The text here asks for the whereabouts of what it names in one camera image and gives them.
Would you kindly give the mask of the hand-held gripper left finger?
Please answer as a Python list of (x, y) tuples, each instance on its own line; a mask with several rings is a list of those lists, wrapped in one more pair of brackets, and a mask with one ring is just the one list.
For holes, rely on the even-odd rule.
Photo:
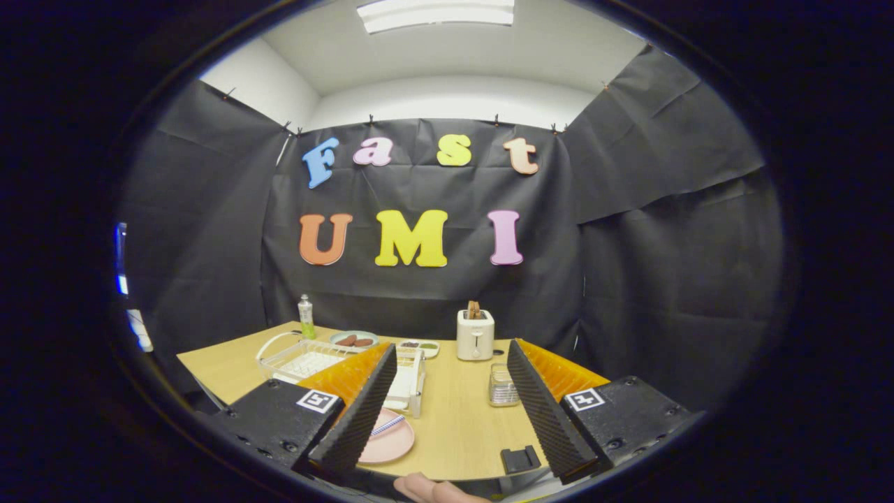
[(261, 462), (339, 479), (366, 448), (397, 362), (396, 347), (387, 343), (297, 384), (266, 379), (205, 424)]

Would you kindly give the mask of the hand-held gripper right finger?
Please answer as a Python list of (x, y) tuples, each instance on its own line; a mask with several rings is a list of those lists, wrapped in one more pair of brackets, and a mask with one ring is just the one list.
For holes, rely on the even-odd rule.
[(524, 340), (507, 366), (550, 471), (562, 483), (645, 455), (692, 423), (682, 404), (636, 376), (607, 380)]

